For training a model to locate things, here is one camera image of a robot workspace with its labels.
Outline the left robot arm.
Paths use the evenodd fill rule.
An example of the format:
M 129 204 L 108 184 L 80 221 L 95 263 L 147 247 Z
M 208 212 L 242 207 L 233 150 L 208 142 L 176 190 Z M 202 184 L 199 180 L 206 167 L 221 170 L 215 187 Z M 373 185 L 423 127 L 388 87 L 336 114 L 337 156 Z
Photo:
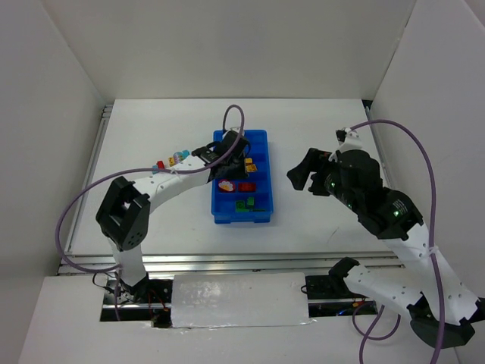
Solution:
M 121 176 L 111 182 L 95 219 L 120 266 L 120 286 L 134 301 L 147 299 L 151 290 L 141 250 L 151 213 L 175 196 L 213 180 L 246 177 L 245 158 L 250 150 L 245 136 L 228 130 L 221 141 L 193 150 L 167 173 L 137 180 Z

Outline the small green lego brick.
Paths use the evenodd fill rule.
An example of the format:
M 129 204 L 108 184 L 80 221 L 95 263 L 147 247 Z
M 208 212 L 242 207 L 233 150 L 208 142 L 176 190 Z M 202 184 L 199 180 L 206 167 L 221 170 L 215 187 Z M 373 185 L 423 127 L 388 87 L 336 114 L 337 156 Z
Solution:
M 235 202 L 236 212 L 247 212 L 246 204 L 243 200 L 237 200 Z

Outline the yellow striped lego brick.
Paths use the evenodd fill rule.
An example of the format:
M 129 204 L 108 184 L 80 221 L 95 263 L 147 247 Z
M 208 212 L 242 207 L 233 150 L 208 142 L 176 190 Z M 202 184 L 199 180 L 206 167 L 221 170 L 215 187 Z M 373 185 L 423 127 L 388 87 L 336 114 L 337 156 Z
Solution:
M 258 171 L 258 168 L 255 164 L 250 164 L 246 166 L 246 172 L 247 173 L 255 173 Z

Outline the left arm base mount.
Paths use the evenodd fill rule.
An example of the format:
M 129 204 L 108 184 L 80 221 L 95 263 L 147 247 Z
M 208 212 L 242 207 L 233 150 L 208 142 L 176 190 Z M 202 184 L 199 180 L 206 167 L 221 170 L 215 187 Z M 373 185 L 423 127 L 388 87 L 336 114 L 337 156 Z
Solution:
M 114 297 L 115 280 L 104 286 L 100 322 L 145 322 L 153 328 L 170 328 L 171 298 L 173 281 L 155 279 L 148 292 L 135 298 L 119 284 L 118 295 Z

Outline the red flower lego brick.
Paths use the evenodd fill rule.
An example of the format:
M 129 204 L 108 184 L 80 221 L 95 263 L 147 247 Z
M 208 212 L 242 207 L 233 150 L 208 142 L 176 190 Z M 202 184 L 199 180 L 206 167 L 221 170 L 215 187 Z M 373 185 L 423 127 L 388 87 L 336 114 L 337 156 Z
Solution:
M 217 184 L 217 188 L 221 193 L 236 192 L 236 184 L 231 180 L 220 180 Z

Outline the green number one lego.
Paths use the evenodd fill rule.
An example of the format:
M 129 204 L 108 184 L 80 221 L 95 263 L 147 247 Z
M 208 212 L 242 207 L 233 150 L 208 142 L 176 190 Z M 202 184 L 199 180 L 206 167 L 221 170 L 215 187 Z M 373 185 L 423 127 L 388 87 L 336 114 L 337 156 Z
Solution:
M 250 196 L 247 200 L 246 200 L 246 208 L 250 211 L 254 210 L 255 209 L 255 197 L 254 196 Z

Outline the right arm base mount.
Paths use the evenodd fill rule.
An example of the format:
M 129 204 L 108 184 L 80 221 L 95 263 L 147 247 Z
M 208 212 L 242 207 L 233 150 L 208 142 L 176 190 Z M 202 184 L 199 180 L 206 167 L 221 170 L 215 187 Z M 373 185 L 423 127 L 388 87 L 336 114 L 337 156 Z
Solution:
M 310 318 L 376 315 L 377 304 L 362 295 L 340 290 L 329 275 L 307 275 L 300 287 L 308 300 Z

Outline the red sloped lego piece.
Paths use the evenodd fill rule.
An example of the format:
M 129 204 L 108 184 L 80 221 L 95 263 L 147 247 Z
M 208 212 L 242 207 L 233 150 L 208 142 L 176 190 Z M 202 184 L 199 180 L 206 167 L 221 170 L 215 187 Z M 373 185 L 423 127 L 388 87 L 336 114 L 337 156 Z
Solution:
M 238 191 L 240 193 L 254 193 L 256 190 L 257 190 L 256 183 L 252 183 L 252 182 L 238 183 Z

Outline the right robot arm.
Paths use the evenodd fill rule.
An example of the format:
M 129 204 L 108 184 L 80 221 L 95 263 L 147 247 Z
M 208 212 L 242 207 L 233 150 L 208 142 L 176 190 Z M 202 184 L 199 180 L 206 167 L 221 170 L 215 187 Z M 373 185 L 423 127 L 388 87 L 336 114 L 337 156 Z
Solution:
M 295 190 L 333 196 L 357 216 L 371 235 L 391 249 L 412 283 L 382 277 L 351 258 L 330 270 L 340 290 L 367 296 L 408 321 L 427 345 L 437 342 L 439 314 L 445 314 L 442 348 L 461 347 L 474 336 L 473 323 L 484 319 L 484 301 L 458 278 L 435 246 L 412 200 L 383 185 L 379 163 L 363 150 L 331 155 L 310 148 L 286 174 Z

